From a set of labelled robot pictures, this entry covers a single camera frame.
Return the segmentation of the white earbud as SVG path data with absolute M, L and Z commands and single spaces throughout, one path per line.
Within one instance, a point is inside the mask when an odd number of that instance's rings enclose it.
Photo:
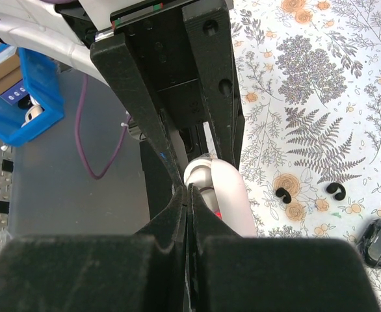
M 188 184 L 193 184 L 201 193 L 206 206 L 214 213 L 219 213 L 217 196 L 213 187 L 211 170 L 206 166 L 197 166 L 192 170 L 187 180 Z

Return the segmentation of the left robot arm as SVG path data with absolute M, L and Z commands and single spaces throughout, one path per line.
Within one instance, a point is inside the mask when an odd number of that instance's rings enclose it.
M 0 139 L 22 146 L 64 117 L 63 63 L 106 84 L 175 186 L 210 126 L 239 166 L 244 118 L 230 1 L 0 1 Z

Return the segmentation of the black earbud charging case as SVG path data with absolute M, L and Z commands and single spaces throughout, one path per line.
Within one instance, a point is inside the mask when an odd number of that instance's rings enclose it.
M 372 220 L 357 242 L 363 262 L 373 269 L 381 269 L 381 218 Z

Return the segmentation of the white earbud charging case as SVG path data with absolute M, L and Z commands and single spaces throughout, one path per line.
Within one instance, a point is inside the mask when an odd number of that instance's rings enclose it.
M 240 236 L 257 237 L 248 192 L 238 169 L 222 159 L 203 155 L 187 165 L 183 175 L 186 186 L 192 185 L 187 180 L 197 166 L 206 166 L 211 170 L 220 209 L 219 213 L 214 214 Z

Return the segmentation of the black earbud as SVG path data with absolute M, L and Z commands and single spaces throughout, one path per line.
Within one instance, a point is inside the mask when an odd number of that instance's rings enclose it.
M 275 195 L 280 198 L 284 204 L 289 204 L 292 201 L 290 193 L 283 187 L 276 189 Z
M 347 194 L 345 187 L 337 182 L 330 183 L 326 188 L 326 192 L 332 194 L 337 201 L 344 200 Z

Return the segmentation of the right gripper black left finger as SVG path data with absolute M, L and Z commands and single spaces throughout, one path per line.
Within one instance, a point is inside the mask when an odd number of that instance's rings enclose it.
M 36 235 L 0 253 L 0 311 L 182 311 L 185 202 L 132 235 Z

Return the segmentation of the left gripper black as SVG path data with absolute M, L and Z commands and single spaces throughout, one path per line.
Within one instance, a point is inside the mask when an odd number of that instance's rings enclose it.
M 244 120 L 227 3 L 138 1 L 111 14 L 111 29 L 91 45 L 90 58 L 174 186 L 181 186 L 181 152 L 204 150 L 204 123 L 218 158 L 237 168 Z

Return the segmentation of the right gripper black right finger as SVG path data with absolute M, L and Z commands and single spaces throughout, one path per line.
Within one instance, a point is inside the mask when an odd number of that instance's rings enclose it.
M 358 252 L 339 239 L 242 237 L 189 187 L 193 311 L 378 311 Z

